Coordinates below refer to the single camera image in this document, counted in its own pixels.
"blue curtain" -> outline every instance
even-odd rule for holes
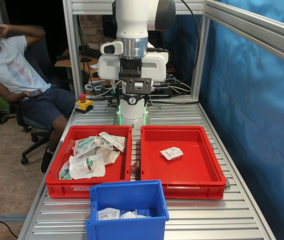
[[[284,1],[221,2],[284,23]],[[178,70],[192,68],[194,29],[191,16],[179,16],[165,35]],[[276,238],[284,240],[284,61],[212,22],[200,101]]]

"slotted table surface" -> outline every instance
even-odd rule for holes
[[[190,102],[190,96],[165,101],[166,104],[156,103],[161,108],[150,107],[151,124],[204,127],[230,188],[226,188],[222,200],[168,199],[170,221],[166,223],[164,239],[275,239],[201,105],[170,103]],[[88,114],[73,112],[62,139],[71,126],[112,125],[115,113],[116,109],[107,106],[106,101],[95,101],[94,110]],[[133,131],[132,165],[139,166],[139,161],[140,133]],[[139,179],[138,175],[131,176],[132,181]],[[86,240],[85,220],[89,217],[88,198],[51,198],[48,196],[44,178],[18,239]]]

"white t-shirt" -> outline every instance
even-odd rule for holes
[[[24,57],[27,48],[25,36],[4,39],[0,41],[0,46],[0,84],[16,94],[37,89],[44,92],[51,87]]]

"office chair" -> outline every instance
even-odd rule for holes
[[[26,60],[29,64],[36,70],[36,72],[43,78],[43,80],[50,84],[55,84],[60,87],[59,79],[54,76],[54,69],[51,60],[48,55],[46,40],[43,39],[35,45],[28,47],[27,51],[24,53]],[[50,129],[42,125],[40,122],[36,122],[26,116],[24,116],[24,111],[27,109],[24,105],[17,103],[11,104],[16,112],[17,124],[23,127],[23,131],[28,133],[32,128],[40,129],[43,131],[32,132],[32,142],[34,144],[26,149],[22,153],[21,164],[28,164],[27,154],[31,153],[35,149],[39,148],[41,145],[47,143],[50,138]]]

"red tray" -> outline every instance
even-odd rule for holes
[[[114,164],[106,165],[103,177],[91,179],[59,180],[59,171],[63,164],[73,156],[75,140],[97,136],[101,132],[127,138],[127,147],[118,156]],[[69,129],[46,177],[48,194],[52,198],[88,198],[89,188],[100,183],[124,182],[131,178],[132,128],[130,126],[73,126]]]
[[[160,151],[184,153],[168,161]],[[201,126],[141,127],[141,180],[161,180],[167,199],[221,199],[226,179]]]

